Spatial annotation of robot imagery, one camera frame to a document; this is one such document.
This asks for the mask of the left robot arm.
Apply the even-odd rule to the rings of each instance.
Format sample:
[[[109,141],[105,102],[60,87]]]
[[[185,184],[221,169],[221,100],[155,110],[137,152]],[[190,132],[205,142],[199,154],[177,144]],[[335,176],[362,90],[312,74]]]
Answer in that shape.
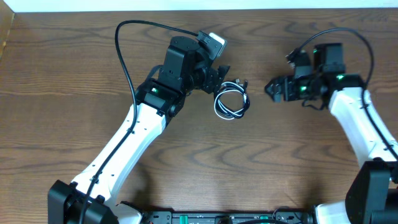
[[[138,209],[117,203],[119,191],[144,151],[162,134],[193,90],[216,93],[229,70],[214,60],[226,47],[220,36],[173,37],[162,65],[134,92],[134,102],[115,135],[69,184],[56,181],[48,192],[49,223],[140,223]]]

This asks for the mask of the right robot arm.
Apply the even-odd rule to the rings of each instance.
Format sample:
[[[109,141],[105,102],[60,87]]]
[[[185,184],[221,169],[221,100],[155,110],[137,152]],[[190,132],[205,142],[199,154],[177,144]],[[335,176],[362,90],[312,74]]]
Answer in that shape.
[[[344,200],[314,208],[306,223],[397,223],[397,141],[386,128],[358,74],[348,74],[343,46],[319,44],[288,56],[294,74],[272,79],[264,88],[275,102],[321,99],[338,120],[360,170]]]

